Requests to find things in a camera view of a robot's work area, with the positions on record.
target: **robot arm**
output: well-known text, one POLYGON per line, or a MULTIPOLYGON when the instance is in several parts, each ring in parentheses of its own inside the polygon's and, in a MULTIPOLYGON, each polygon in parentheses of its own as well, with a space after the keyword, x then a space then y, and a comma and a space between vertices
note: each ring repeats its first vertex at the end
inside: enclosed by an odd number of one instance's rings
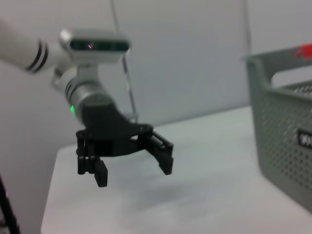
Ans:
POLYGON ((36 73, 57 63, 65 63, 69 56, 58 45, 30 39, 0 19, 0 60, 22 70, 36 73))
POLYGON ((52 86, 65 95, 72 112, 85 126, 76 133, 79 174, 95 174, 98 186, 105 187, 107 168, 100 157, 143 149, 155 157, 166 175, 171 174, 173 144, 155 133, 153 126, 125 118, 98 79, 100 63, 116 63, 129 51, 130 43, 123 34, 63 30, 59 43, 49 47, 1 20, 0 32, 0 60, 31 73, 55 68, 52 86))

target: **perforated basket wall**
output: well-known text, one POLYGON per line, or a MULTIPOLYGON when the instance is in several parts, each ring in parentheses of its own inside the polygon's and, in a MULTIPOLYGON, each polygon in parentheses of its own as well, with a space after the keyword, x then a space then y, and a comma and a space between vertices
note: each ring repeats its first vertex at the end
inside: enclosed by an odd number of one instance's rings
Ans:
POLYGON ((249 57, 247 67, 261 171, 312 212, 312 145, 299 144, 301 130, 312 136, 312 81, 271 86, 275 73, 312 65, 298 49, 249 57))

